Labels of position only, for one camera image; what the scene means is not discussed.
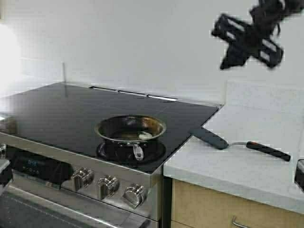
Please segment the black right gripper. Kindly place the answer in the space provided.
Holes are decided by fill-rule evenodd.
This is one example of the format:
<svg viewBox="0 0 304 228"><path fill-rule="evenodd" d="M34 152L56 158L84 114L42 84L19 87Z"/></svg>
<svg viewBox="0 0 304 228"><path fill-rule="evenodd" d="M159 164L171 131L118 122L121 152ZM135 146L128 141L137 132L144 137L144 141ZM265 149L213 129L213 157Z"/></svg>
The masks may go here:
<svg viewBox="0 0 304 228"><path fill-rule="evenodd" d="M284 4L259 4L250 10L252 23L222 13L211 35L228 43L220 69L242 67L250 57L272 69L282 61L284 50L271 36L283 18Z"/></svg>

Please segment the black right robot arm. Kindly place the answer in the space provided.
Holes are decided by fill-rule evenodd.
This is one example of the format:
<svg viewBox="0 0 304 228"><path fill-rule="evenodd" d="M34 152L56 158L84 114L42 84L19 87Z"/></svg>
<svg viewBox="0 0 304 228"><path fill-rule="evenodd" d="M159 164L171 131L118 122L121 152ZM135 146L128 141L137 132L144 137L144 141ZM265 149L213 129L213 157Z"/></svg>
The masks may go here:
<svg viewBox="0 0 304 228"><path fill-rule="evenodd" d="M274 30L280 34L280 23L285 18L304 10L302 0L260 0L250 10L251 23L222 13L211 35L228 43L228 49L220 64L220 70L242 67L250 57L260 61L268 68L278 66L284 50L271 36Z"/></svg>

